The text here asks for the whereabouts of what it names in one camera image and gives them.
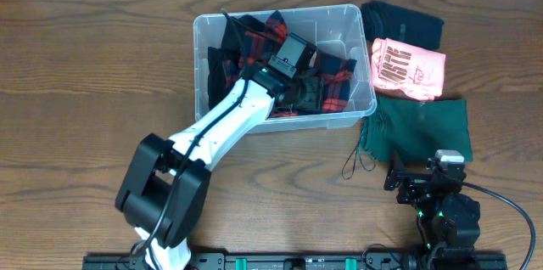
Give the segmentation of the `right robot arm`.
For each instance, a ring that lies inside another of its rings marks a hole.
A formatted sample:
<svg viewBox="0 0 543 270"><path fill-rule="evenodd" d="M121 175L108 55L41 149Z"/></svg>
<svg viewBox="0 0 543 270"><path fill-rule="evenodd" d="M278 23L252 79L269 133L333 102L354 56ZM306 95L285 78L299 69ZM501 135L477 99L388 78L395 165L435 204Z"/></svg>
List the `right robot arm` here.
<svg viewBox="0 0 543 270"><path fill-rule="evenodd" d="M462 194L464 157L439 149L427 173L408 172L397 152L390 157L383 188L397 190L397 202L417 210L417 223L429 250L442 244L442 256L468 256L480 236L480 203Z"/></svg>

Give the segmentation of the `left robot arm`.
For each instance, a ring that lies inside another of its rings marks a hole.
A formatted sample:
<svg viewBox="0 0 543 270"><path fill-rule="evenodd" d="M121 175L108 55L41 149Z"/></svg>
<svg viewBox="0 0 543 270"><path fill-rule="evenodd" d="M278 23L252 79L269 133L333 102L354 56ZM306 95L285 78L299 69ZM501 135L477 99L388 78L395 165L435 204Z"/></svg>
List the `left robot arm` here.
<svg viewBox="0 0 543 270"><path fill-rule="evenodd" d="M290 75L261 63L241 72L230 93L187 129L163 139L154 133L137 146L115 207L141 240L130 256L147 269L183 269L187 238L204 206L213 169L249 130L263 123L290 92L316 93L317 69Z"/></svg>

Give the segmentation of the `pink printed t-shirt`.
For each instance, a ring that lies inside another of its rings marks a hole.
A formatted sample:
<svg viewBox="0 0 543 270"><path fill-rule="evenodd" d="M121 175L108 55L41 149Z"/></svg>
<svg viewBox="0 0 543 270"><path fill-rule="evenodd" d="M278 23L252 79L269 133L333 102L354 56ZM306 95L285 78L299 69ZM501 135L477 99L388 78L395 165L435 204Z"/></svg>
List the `pink printed t-shirt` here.
<svg viewBox="0 0 543 270"><path fill-rule="evenodd" d="M418 101L433 101L443 93L446 55L390 38L372 43L372 84L401 91Z"/></svg>

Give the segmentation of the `red navy plaid shirt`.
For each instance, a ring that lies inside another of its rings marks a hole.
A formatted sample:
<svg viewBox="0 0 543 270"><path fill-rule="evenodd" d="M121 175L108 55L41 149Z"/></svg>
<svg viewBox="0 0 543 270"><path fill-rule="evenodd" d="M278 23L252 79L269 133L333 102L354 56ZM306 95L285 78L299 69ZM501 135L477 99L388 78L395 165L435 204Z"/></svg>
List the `red navy plaid shirt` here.
<svg viewBox="0 0 543 270"><path fill-rule="evenodd" d="M261 62L263 65L268 64L268 60L272 52L279 50L279 47L283 45L288 35L288 27L282 17L281 13L276 11L272 13L265 24L264 32L260 33L248 28L246 25L241 24L238 20L233 20L233 31L238 40L241 54L244 57L244 62L248 61L248 56L244 52L245 42L239 34L236 25L240 25L245 30L251 32L251 45L249 45L250 53L256 53L251 55L255 59L254 62ZM355 59L341 59L330 53L319 50L316 52L316 57L313 62L309 63L309 69L302 72L299 75L301 77L307 76L319 76L324 81L323 88L323 102L322 111L318 114L328 113L340 113L348 104L350 94L350 81L353 76L357 61ZM303 113L301 111L286 111L278 110L277 104L275 105L271 117L290 117L298 115L316 115Z"/></svg>

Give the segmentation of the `clear plastic storage container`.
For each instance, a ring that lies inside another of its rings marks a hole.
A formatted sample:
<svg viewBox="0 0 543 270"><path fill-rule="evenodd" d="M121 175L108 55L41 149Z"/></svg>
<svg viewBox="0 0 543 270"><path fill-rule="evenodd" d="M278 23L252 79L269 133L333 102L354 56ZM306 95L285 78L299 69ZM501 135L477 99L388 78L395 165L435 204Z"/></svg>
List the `clear plastic storage container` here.
<svg viewBox="0 0 543 270"><path fill-rule="evenodd" d="M258 133L352 127L361 118L371 115L378 102L372 85L360 8L354 4L341 4L288 8L282 9L280 13L288 31L314 43L326 53L356 61L350 81L349 99L340 113L269 118L250 131ZM222 14L203 14L193 22L194 115L197 121L210 111L208 48L221 46L226 24L227 19Z"/></svg>

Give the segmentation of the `dark green garment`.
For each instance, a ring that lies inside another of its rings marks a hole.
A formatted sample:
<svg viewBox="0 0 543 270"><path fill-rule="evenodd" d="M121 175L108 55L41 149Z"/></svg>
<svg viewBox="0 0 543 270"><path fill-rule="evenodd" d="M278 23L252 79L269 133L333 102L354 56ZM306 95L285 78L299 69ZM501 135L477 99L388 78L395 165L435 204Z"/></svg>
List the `dark green garment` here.
<svg viewBox="0 0 543 270"><path fill-rule="evenodd" d="M360 139L347 159L352 167L343 166L341 177L352 178L357 166L370 172L394 152L406 164L417 164L439 149L473 160L465 99L419 102L378 96L376 110L362 118Z"/></svg>

